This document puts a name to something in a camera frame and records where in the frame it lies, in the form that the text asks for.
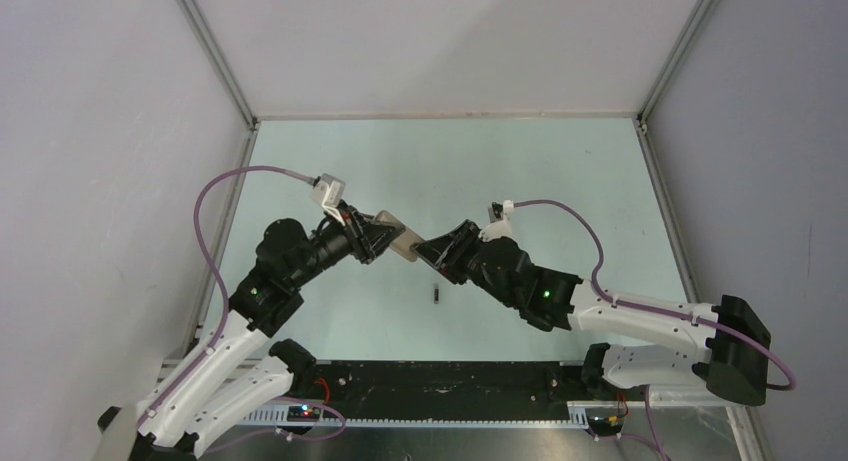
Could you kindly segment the beige remote control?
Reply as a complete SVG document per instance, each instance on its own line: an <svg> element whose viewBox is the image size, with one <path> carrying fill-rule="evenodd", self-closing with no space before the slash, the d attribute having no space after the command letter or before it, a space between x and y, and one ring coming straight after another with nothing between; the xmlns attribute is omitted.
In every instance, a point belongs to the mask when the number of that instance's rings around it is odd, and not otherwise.
<svg viewBox="0 0 848 461"><path fill-rule="evenodd" d="M418 255L413 250L413 246L423 242L424 239L387 210L378 212L376 220L389 223L401 229L401 233L391 242L390 248L405 260L416 262Z"/></svg>

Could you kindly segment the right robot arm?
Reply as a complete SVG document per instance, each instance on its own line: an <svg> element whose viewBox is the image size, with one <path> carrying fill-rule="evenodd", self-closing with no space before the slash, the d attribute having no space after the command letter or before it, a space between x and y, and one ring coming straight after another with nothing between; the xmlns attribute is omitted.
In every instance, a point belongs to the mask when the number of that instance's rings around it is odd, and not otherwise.
<svg viewBox="0 0 848 461"><path fill-rule="evenodd" d="M411 249L453 284L471 282L542 331L605 331L637 347L599 343L583 363L585 392L606 399L643 385L697 386L735 404L767 397L771 334L747 301L725 295L717 305L626 300L598 294L577 275L535 265L510 237L484 240L465 221Z"/></svg>

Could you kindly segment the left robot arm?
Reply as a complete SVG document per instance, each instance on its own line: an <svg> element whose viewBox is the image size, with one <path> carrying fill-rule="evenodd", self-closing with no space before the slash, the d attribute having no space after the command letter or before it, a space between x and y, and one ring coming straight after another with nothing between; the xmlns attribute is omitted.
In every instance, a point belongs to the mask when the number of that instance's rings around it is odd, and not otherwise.
<svg viewBox="0 0 848 461"><path fill-rule="evenodd" d="M367 215L347 204L312 233L295 219L272 222L254 267L227 296L218 326L150 395L103 413L95 459L197 460L264 403L311 393L315 359L291 339L276 342L240 378L228 377L300 308L303 286L347 256L373 262L405 231L385 213Z"/></svg>

